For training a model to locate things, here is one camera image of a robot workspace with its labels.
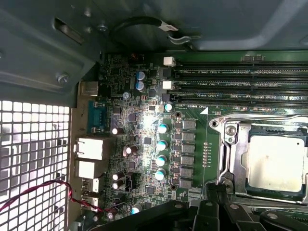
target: white connector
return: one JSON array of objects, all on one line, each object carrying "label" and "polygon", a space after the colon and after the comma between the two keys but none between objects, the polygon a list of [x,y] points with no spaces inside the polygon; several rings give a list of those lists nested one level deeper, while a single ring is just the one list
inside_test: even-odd
[{"label": "white connector", "polygon": [[175,67],[177,64],[175,62],[175,58],[170,56],[170,57],[164,57],[164,65]]},{"label": "white connector", "polygon": [[172,90],[173,82],[172,81],[163,81],[163,89],[164,90]]}]

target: integrated circuit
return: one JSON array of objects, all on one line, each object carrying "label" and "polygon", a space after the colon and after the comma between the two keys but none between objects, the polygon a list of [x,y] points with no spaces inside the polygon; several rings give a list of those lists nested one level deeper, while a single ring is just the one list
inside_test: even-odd
[{"label": "integrated circuit", "polygon": [[130,162],[128,163],[128,167],[129,167],[129,168],[133,168],[133,169],[135,169],[135,168],[136,168],[136,163],[135,163],[135,162],[130,161]]},{"label": "integrated circuit", "polygon": [[173,161],[173,162],[180,162],[180,161],[181,161],[181,157],[179,157],[179,156],[174,156],[174,157],[172,157],[172,161]]},{"label": "integrated circuit", "polygon": [[193,182],[187,179],[180,179],[180,188],[191,189]]},{"label": "integrated circuit", "polygon": [[149,97],[155,97],[156,91],[155,90],[149,90]]},{"label": "integrated circuit", "polygon": [[152,203],[150,201],[144,202],[144,209],[149,209],[152,207]]},{"label": "integrated circuit", "polygon": [[150,138],[150,137],[144,137],[143,143],[144,143],[144,144],[152,144],[152,138]]},{"label": "integrated circuit", "polygon": [[182,144],[182,152],[183,153],[194,153],[194,145],[193,144],[188,144],[188,143],[184,143]]},{"label": "integrated circuit", "polygon": [[185,119],[183,121],[183,128],[184,129],[196,129],[196,121]]},{"label": "integrated circuit", "polygon": [[176,173],[176,174],[180,173],[180,169],[178,167],[173,167],[171,171],[172,173]]},{"label": "integrated circuit", "polygon": [[151,70],[149,75],[150,75],[150,77],[156,77],[157,76],[157,71],[156,70]]},{"label": "integrated circuit", "polygon": [[194,157],[191,155],[182,155],[181,165],[193,165]]},{"label": "integrated circuit", "polygon": [[179,146],[179,145],[173,145],[173,146],[172,146],[172,150],[174,150],[174,151],[181,151],[181,146]]},{"label": "integrated circuit", "polygon": [[181,167],[181,169],[180,169],[180,176],[181,177],[188,177],[188,178],[193,177],[193,169],[192,168]]},{"label": "integrated circuit", "polygon": [[136,121],[136,114],[129,114],[128,115],[128,121],[129,122],[135,122]]},{"label": "integrated circuit", "polygon": [[184,141],[194,141],[195,140],[195,133],[194,132],[183,132],[182,133],[182,139]]},{"label": "integrated circuit", "polygon": [[153,187],[153,186],[146,187],[146,193],[149,194],[149,195],[154,195],[155,194],[155,187]]},{"label": "integrated circuit", "polygon": [[181,140],[181,139],[182,139],[182,135],[181,135],[181,134],[174,134],[174,135],[173,135],[173,138],[174,138],[175,140]]}]

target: green circuit board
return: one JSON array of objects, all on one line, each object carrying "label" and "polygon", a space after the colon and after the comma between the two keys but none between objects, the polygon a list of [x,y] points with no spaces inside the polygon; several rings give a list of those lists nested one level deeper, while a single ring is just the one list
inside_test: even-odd
[{"label": "green circuit board", "polygon": [[[165,56],[174,57],[182,65],[167,73],[170,68],[163,65]],[[123,128],[124,134],[116,136],[110,171],[100,179],[100,206],[111,207],[119,195],[124,195],[130,206],[140,204],[143,209],[169,200],[204,199],[205,185],[219,175],[220,137],[209,127],[209,121],[231,113],[308,114],[307,61],[307,51],[107,55],[99,75],[97,98],[106,104],[107,113],[104,131],[96,134],[111,134],[113,128]],[[135,87],[139,71],[147,76],[142,91]],[[173,81],[176,89],[162,89],[166,79]],[[164,94],[171,95],[168,102]],[[170,111],[166,111],[166,103],[172,105]],[[168,127],[164,134],[157,131],[161,124]],[[308,126],[305,122],[272,124],[275,132],[282,126],[290,132],[294,126]],[[264,124],[258,128],[267,129]],[[167,143],[165,150],[157,149],[159,141]],[[137,153],[124,157],[123,148],[131,145],[138,147]],[[155,163],[160,155],[167,158],[162,167]],[[183,155],[189,159],[186,163],[181,160]],[[155,173],[161,168],[166,174],[163,180],[157,180]],[[182,168],[189,170],[182,173]],[[135,173],[133,190],[111,187],[112,175],[118,171]],[[129,206],[125,205],[115,218],[129,214]]]}]

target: blue capacitor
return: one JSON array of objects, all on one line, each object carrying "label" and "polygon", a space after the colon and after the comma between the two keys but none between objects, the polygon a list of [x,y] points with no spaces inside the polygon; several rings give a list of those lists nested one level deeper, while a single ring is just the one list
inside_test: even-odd
[{"label": "blue capacitor", "polygon": [[136,78],[139,81],[145,81],[146,80],[146,75],[143,71],[139,71],[136,73]]},{"label": "blue capacitor", "polygon": [[146,90],[146,86],[142,81],[138,81],[138,83],[136,83],[136,89],[140,92],[144,92]]}]

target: chip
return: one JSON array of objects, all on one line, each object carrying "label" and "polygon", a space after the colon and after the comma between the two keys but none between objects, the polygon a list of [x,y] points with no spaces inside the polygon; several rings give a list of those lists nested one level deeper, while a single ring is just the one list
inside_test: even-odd
[{"label": "chip", "polygon": [[190,155],[182,155],[181,164],[182,165],[193,165],[194,157]]},{"label": "chip", "polygon": [[181,167],[181,169],[180,169],[180,176],[181,177],[191,178],[191,177],[193,177],[193,173],[192,172],[193,172],[192,168]]},{"label": "chip", "polygon": [[144,137],[144,144],[152,144],[152,139],[150,137]]},{"label": "chip", "polygon": [[194,153],[194,145],[193,144],[182,144],[182,152],[183,153]]},{"label": "chip", "polygon": [[179,145],[173,145],[173,146],[172,146],[172,150],[174,150],[174,151],[181,151],[181,146],[179,146]]},{"label": "chip", "polygon": [[182,139],[182,135],[181,134],[174,134],[174,139],[175,140],[181,140]]},{"label": "chip", "polygon": [[179,184],[179,179],[171,179],[171,184]]},{"label": "chip", "polygon": [[149,75],[150,75],[150,77],[156,77],[157,76],[157,71],[156,70],[151,70]]},{"label": "chip", "polygon": [[120,107],[114,107],[114,114],[120,115],[121,114],[121,108]]},{"label": "chip", "polygon": [[128,121],[129,122],[135,122],[136,121],[136,115],[135,114],[129,114],[128,115]]},{"label": "chip", "polygon": [[155,194],[155,187],[148,186],[146,187],[146,193],[149,195],[154,195]]},{"label": "chip", "polygon": [[172,161],[174,161],[174,162],[181,162],[181,157],[174,156],[174,157],[172,157]]},{"label": "chip", "polygon": [[182,124],[181,123],[174,123],[174,127],[175,128],[182,128]]},{"label": "chip", "polygon": [[128,163],[128,167],[135,169],[136,168],[136,163],[131,161],[131,162]]},{"label": "chip", "polygon": [[149,90],[149,97],[155,97],[156,91],[155,90]]},{"label": "chip", "polygon": [[151,207],[152,207],[152,203],[151,202],[148,202],[148,201],[144,202],[144,209],[149,209]]},{"label": "chip", "polygon": [[172,173],[176,173],[176,174],[180,173],[180,169],[178,167],[173,167],[171,171]]},{"label": "chip", "polygon": [[196,121],[185,119],[183,122],[183,128],[184,129],[196,129]]},{"label": "chip", "polygon": [[194,132],[183,132],[182,138],[184,141],[194,141],[195,140],[195,133]]},{"label": "chip", "polygon": [[192,188],[192,181],[191,180],[180,179],[180,188],[191,189]]}]

